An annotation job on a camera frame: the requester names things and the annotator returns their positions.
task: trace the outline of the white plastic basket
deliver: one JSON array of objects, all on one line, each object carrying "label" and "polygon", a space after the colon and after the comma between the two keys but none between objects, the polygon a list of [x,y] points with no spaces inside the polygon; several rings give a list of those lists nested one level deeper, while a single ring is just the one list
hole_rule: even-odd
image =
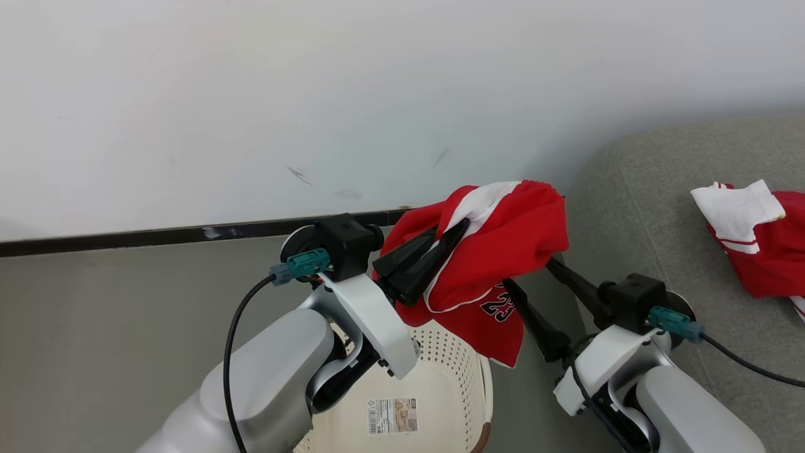
[{"label": "white plastic basket", "polygon": [[[493,408],[489,361],[433,321],[411,336],[422,345],[414,370],[399,380],[372,367],[335,407],[313,417],[313,430],[294,453],[483,451]],[[417,431],[370,433],[370,408],[395,398],[415,399]]]}]

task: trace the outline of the gray sofa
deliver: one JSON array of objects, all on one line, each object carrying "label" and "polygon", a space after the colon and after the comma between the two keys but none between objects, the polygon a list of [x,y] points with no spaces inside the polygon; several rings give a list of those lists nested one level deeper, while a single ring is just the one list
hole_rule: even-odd
[{"label": "gray sofa", "polygon": [[[789,300],[753,299],[741,287],[690,195],[714,181],[744,187],[758,179],[772,190],[805,192],[805,117],[665,127],[621,139],[567,194],[565,261],[595,283],[632,272],[659,278],[687,298],[714,339],[761,367],[805,379],[805,323]],[[707,344],[686,343],[672,359],[769,452],[805,451],[805,389],[759,376]]]}]

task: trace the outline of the barcode label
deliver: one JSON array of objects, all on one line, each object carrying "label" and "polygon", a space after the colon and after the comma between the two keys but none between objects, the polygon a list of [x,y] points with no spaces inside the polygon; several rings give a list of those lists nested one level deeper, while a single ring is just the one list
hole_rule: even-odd
[{"label": "barcode label", "polygon": [[369,435],[419,431],[415,398],[370,400],[366,413]]},{"label": "barcode label", "polygon": [[378,412],[373,406],[369,406],[369,434],[378,433]]}]

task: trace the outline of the black cable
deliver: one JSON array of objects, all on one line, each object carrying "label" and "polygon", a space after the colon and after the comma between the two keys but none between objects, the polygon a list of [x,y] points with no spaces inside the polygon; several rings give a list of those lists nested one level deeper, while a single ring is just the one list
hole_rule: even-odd
[{"label": "black cable", "polygon": [[235,420],[235,411],[232,409],[232,393],[229,389],[229,362],[232,359],[232,343],[235,341],[235,331],[237,330],[237,322],[241,320],[243,310],[249,305],[252,297],[262,289],[263,286],[268,285],[276,280],[277,276],[271,274],[257,283],[244,297],[241,304],[235,310],[235,316],[232,318],[232,324],[229,325],[229,334],[226,336],[226,350],[224,351],[224,403],[226,404],[226,416],[229,418],[229,425],[232,427],[232,435],[235,436],[235,443],[237,449],[241,453],[246,453],[246,445],[243,444],[243,437],[241,431],[237,428],[237,420]]},{"label": "black cable", "polygon": [[794,385],[795,387],[802,387],[802,388],[805,389],[805,381],[791,379],[790,377],[780,376],[777,373],[772,373],[770,371],[766,371],[763,368],[760,368],[757,365],[752,365],[751,363],[747,362],[746,360],[743,360],[741,357],[738,357],[734,352],[730,351],[729,349],[727,349],[726,347],[721,345],[721,343],[718,343],[716,340],[710,338],[704,332],[700,333],[699,336],[702,338],[702,340],[712,344],[714,348],[716,348],[717,350],[723,352],[724,355],[726,355],[730,359],[735,360],[740,365],[743,365],[743,366],[747,367],[748,369],[756,372],[757,374],[763,375],[765,377],[768,377],[769,379],[774,379],[774,380],[782,382],[784,384]]},{"label": "black cable", "polygon": [[576,344],[573,345],[572,353],[570,355],[570,369],[573,374],[573,380],[576,382],[576,385],[579,386],[579,390],[581,390],[581,396],[584,397],[584,402],[587,404],[589,408],[592,409],[594,413],[596,413],[596,416],[601,420],[601,422],[604,423],[604,426],[606,426],[607,431],[609,431],[609,433],[617,440],[617,442],[621,444],[621,448],[623,448],[623,450],[626,453],[637,453],[631,447],[629,441],[627,441],[623,437],[623,434],[618,430],[618,428],[612,424],[612,421],[610,421],[609,418],[607,418],[607,415],[604,412],[604,409],[601,407],[601,404],[590,397],[590,394],[587,392],[587,389],[584,387],[584,384],[581,383],[579,372],[576,370],[576,357],[579,356],[579,349],[587,341],[593,339],[596,335],[598,334],[586,335],[582,339],[577,341]]}]

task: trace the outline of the red and white clothing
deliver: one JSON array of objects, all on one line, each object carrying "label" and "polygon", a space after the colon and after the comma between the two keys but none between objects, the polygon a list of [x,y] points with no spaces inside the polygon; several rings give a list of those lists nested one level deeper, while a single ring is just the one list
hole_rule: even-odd
[{"label": "red and white clothing", "polygon": [[397,304],[397,312],[414,327],[434,319],[479,354],[513,367],[523,325],[501,281],[568,249],[564,199],[542,182],[466,185],[444,202],[406,212],[380,254],[434,225],[438,240],[463,218],[470,220],[467,232],[419,303]]},{"label": "red and white clothing", "polygon": [[753,297],[791,297],[805,321],[805,193],[715,183],[691,191]]}]

